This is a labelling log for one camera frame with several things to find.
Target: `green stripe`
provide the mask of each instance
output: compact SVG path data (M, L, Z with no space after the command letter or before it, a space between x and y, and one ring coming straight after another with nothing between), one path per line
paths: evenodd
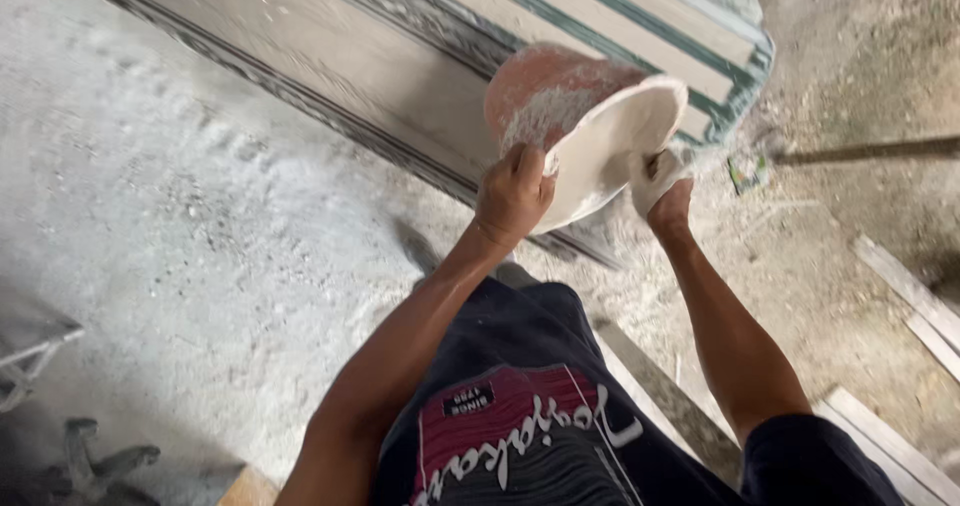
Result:
M644 30L654 34L667 43L684 51L690 57L696 58L702 64L710 67L717 73L729 78L736 83L755 83L755 78L749 72L738 67L727 58L717 54L713 50L701 45L695 39L687 34L678 31L673 26L662 21L660 18L651 15L640 7L637 7L630 0L596 0L607 8L616 11L620 15L630 19Z
M593 29L584 25L581 21L577 21L567 13L564 13L560 9L557 9L543 0L513 1L520 4L524 9L527 9L534 15L553 24L560 30L563 30L573 37L576 37L583 43L594 47L594 49L600 53L603 53L604 55L607 55L608 57L626 60L650 74L659 74L664 72L662 69L644 60L639 55L634 54L627 48L620 46L614 41L598 34ZM699 108L705 112L710 119L713 120L713 124L707 130L707 137L710 135L715 135L718 132L717 120L721 120L725 124L729 124L732 123L736 118L730 107L720 105L715 100L704 95L703 92L700 92L694 88L690 88L690 105Z

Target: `cement residue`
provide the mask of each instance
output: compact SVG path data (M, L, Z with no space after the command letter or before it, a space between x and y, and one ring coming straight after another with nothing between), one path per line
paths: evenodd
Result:
M552 147L572 132L594 105L596 93L593 89L570 90L555 86L540 90L523 108L513 113L513 119L504 131L502 148L522 142L546 150L548 137Z

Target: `man's right hand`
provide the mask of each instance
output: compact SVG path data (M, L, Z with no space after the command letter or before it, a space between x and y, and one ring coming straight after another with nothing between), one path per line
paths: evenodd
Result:
M484 175L474 223L504 255L527 237L553 202L557 178L544 176L545 160L539 147L517 144Z

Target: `printed graphic on shirt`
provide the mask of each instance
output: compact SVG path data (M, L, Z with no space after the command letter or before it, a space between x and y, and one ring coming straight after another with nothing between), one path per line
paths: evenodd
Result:
M413 506L641 506L618 451L643 426L612 429L607 388L566 365L500 366L423 405Z

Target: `forearm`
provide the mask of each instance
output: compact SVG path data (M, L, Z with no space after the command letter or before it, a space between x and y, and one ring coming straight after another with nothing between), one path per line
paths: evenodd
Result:
M460 307L508 252L471 223L437 270L346 363L320 403L314 423L382 438L413 396Z
M660 241L686 301L706 383L743 446L765 420L810 414L793 367L720 278L686 226Z

